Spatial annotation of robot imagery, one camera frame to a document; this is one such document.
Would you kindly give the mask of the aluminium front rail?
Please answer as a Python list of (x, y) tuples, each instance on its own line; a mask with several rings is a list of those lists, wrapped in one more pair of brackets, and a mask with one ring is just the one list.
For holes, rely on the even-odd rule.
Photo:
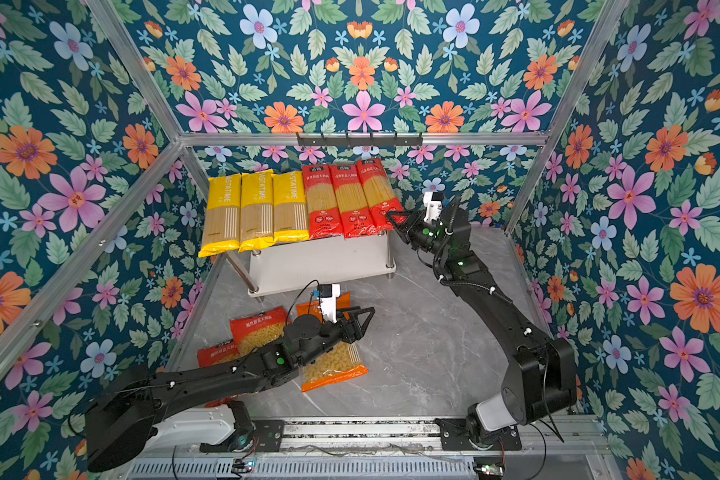
[(152, 447), (137, 458), (250, 458), (265, 456), (324, 455), (329, 458), (371, 456), (509, 457), (587, 456), (609, 454), (611, 449), (590, 415), (557, 415), (551, 422), (515, 426), (520, 434), (519, 451), (445, 451), (441, 447), (436, 417), (290, 417), (278, 452), (203, 453), (202, 442)]

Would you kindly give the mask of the red spaghetti pack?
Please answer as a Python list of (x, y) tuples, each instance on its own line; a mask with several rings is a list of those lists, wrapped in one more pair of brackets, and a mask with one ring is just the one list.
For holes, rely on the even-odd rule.
[(345, 238), (376, 235), (357, 168), (351, 164), (330, 165), (329, 172)]
[(330, 169), (325, 165), (302, 168), (310, 238), (321, 239), (343, 235)]
[(402, 212), (403, 206), (392, 189), (381, 160), (359, 160), (356, 168), (375, 226), (381, 231), (392, 231), (394, 223), (387, 214), (390, 211)]

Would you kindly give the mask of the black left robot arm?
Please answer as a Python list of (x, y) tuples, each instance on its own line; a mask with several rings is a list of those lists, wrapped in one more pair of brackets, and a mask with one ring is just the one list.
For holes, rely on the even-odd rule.
[(336, 345), (362, 339), (374, 314), (373, 307), (349, 307), (334, 322), (301, 315), (283, 335), (231, 362), (167, 373), (139, 365), (126, 370), (85, 413), (88, 470), (126, 464), (157, 437), (159, 423), (192, 407), (290, 382)]

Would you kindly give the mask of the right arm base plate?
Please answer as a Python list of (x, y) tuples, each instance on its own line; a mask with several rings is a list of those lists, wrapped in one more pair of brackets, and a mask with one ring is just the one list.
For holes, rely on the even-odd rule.
[(445, 451), (519, 451), (520, 434), (515, 426), (485, 430), (476, 418), (436, 418), (441, 447)]

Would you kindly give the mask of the red macaroni bag front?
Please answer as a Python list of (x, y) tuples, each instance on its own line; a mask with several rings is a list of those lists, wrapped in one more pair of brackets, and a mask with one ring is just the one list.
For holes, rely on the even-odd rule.
[(283, 335), (286, 323), (283, 307), (230, 321), (230, 331), (238, 354), (245, 356)]

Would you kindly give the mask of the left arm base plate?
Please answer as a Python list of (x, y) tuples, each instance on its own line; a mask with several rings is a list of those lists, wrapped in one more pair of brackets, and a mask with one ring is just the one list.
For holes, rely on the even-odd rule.
[(233, 433), (217, 445), (202, 443), (203, 453), (271, 453), (278, 452), (284, 438), (283, 420), (253, 420), (252, 429), (245, 433)]

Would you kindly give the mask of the black hook rail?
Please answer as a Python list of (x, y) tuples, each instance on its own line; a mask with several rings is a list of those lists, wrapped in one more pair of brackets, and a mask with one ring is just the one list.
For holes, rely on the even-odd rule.
[(313, 133), (297, 134), (297, 145), (301, 147), (354, 148), (356, 146), (418, 147), (424, 144), (422, 134), (400, 133)]

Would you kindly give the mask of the red macaroni bag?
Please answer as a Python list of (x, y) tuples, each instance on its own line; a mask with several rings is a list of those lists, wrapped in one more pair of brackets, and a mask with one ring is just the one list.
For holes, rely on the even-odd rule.
[(238, 354), (245, 356), (283, 335), (286, 323), (283, 307), (230, 321), (230, 331)]
[(231, 362), (239, 357), (239, 348), (233, 340), (203, 348), (197, 352), (197, 361), (200, 368)]

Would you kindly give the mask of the orange macaroni bag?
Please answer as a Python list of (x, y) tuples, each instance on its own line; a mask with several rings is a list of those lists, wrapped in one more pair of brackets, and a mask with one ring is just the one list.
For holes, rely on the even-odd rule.
[(368, 369), (354, 344), (339, 343), (302, 369), (303, 393), (364, 376)]

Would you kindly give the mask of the yellow spaghetti pack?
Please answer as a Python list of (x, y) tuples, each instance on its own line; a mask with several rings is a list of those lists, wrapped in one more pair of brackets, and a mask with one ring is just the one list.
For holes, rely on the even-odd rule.
[(300, 171), (273, 178), (274, 240), (276, 244), (310, 238), (306, 194)]
[(274, 245), (273, 173), (265, 170), (243, 174), (241, 181), (241, 252)]
[(210, 179), (199, 258), (239, 249), (241, 185), (240, 174)]

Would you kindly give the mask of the white two-tier shelf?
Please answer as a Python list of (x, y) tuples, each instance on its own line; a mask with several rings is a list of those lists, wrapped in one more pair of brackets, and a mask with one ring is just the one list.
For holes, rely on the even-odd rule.
[(254, 251), (228, 251), (220, 255), (232, 262), (250, 296), (260, 297), (300, 289), (311, 280), (333, 284), (396, 270), (389, 236), (327, 237), (292, 243), (274, 243)]

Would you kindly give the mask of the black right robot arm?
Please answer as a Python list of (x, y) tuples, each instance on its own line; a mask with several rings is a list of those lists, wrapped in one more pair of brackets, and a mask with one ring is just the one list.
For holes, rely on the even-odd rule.
[(422, 210), (389, 210), (386, 219), (401, 240), (432, 255), (435, 279), (469, 305), (491, 331), (508, 367), (501, 390), (472, 405), (465, 419), (469, 441), (485, 447), (516, 425), (550, 418), (577, 401), (571, 345), (553, 338), (525, 316), (472, 250), (471, 224), (455, 197), (434, 195)]

